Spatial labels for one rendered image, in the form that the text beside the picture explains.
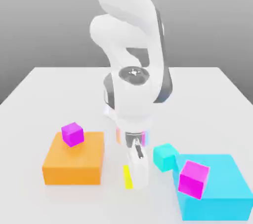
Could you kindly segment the small magenta cube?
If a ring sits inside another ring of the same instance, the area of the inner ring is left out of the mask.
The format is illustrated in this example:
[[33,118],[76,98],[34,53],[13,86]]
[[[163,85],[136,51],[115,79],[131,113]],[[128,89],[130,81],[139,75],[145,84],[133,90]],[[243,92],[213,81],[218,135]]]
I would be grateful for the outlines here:
[[206,188],[210,167],[186,160],[179,173],[178,191],[201,200]]

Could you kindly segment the large orange box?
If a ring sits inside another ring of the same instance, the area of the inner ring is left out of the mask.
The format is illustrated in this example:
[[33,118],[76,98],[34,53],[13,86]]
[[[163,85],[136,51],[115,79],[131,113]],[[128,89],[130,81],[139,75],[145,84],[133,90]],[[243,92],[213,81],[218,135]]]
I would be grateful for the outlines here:
[[84,141],[69,147],[58,132],[42,166],[46,185],[99,185],[104,158],[104,133],[85,132]]

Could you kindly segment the small yellow cube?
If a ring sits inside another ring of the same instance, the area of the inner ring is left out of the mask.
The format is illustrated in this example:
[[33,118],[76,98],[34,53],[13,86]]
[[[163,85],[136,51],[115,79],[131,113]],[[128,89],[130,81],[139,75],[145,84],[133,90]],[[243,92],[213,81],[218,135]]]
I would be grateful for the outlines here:
[[124,183],[126,189],[133,189],[133,183],[128,165],[123,166]]

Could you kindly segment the small teal cube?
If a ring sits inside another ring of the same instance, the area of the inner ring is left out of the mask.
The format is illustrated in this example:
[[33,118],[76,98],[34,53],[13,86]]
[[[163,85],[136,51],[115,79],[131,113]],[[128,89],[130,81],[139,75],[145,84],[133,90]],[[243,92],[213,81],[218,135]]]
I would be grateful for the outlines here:
[[153,162],[161,172],[174,170],[177,167],[176,156],[179,152],[169,143],[153,149]]

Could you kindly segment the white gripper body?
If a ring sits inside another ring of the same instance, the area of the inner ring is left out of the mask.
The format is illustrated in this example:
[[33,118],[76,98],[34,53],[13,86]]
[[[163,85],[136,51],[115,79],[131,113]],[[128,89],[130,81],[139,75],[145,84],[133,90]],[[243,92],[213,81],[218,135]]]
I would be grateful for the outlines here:
[[133,188],[140,190],[148,185],[148,158],[141,146],[132,146],[127,151],[128,166]]

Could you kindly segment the large cyan box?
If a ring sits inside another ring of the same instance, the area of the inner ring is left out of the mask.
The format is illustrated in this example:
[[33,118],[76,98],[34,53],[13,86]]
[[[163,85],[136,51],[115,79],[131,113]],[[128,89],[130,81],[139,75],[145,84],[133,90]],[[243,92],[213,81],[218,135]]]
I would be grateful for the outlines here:
[[187,160],[210,167],[202,199],[177,191],[184,221],[247,221],[253,207],[253,193],[229,154],[180,154],[173,170],[175,189]]

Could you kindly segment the small purple cube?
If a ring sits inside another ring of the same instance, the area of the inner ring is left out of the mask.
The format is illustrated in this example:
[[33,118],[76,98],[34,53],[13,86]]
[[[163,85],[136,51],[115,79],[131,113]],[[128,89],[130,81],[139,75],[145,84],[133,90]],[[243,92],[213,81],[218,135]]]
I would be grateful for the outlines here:
[[74,147],[84,142],[84,130],[75,122],[61,127],[61,132],[63,141],[69,147]]

